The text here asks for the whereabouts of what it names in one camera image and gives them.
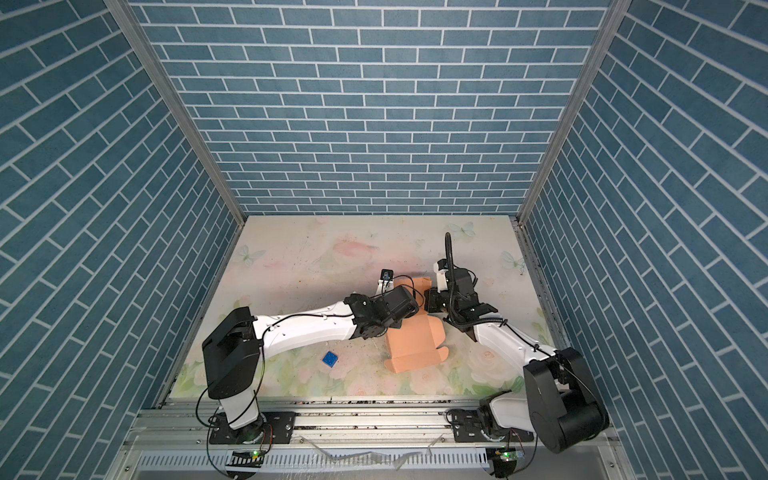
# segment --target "orange cardboard box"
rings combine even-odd
[[[432,281],[427,277],[414,278],[413,283],[422,294],[432,286]],[[398,285],[411,286],[411,280],[396,281],[395,286]],[[423,303],[422,297],[418,294],[414,296]],[[423,306],[417,314],[404,319],[399,329],[388,329],[385,340],[392,358],[385,360],[384,366],[394,373],[423,369],[448,358],[448,347],[440,346],[445,342],[442,320],[428,315]]]

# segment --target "metal corner post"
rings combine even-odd
[[[128,43],[131,44],[134,53],[163,98],[170,114],[174,116],[179,124],[181,133],[190,142],[190,146],[197,155],[197,159],[213,181],[216,190],[218,190],[219,195],[223,198],[238,226],[242,227],[245,224],[245,213],[240,208],[240,203],[232,193],[218,165],[216,165],[213,154],[208,149],[203,136],[200,135],[200,131],[192,121],[192,117],[190,117],[186,107],[184,107],[181,96],[179,96],[173,82],[170,81],[165,68],[163,68],[163,64],[160,62],[154,48],[152,48],[149,37],[147,37],[146,32],[139,25],[138,18],[136,18],[131,6],[127,0],[104,0],[104,3],[120,27],[120,30],[122,30],[123,35],[125,35]]]
[[[554,163],[558,160],[558,155],[563,148],[566,137],[571,132],[576,115],[581,109],[581,105],[584,103],[584,99],[589,93],[589,88],[592,86],[592,82],[595,77],[598,76],[598,70],[605,59],[605,54],[608,51],[608,47],[611,46],[611,42],[614,40],[616,31],[624,19],[624,14],[627,13],[629,5],[632,0],[613,0],[611,6],[605,12],[602,23],[600,23],[600,29],[597,36],[594,38],[594,44],[590,48],[587,59],[584,61],[584,67],[581,69],[576,85],[574,86],[571,96],[568,97],[568,103],[563,109],[563,115],[558,122],[558,127],[555,129],[552,138],[549,141],[547,150],[544,152],[544,156],[541,159],[541,164],[536,170],[536,175],[533,177],[531,188],[528,190],[528,195],[525,197],[522,206],[520,207],[520,213],[518,214],[518,222],[521,226],[524,226],[528,222],[528,218],[533,212],[533,207],[538,200],[538,196],[541,194],[541,190],[544,188],[544,184],[549,177],[549,173],[554,167]]]

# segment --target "blue brick wall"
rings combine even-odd
[[[247,213],[514,214],[609,1],[256,3],[131,3]]]
[[[0,11],[0,478],[91,478],[234,224],[101,0]]]
[[[528,226],[643,478],[768,478],[767,25],[634,0]]]

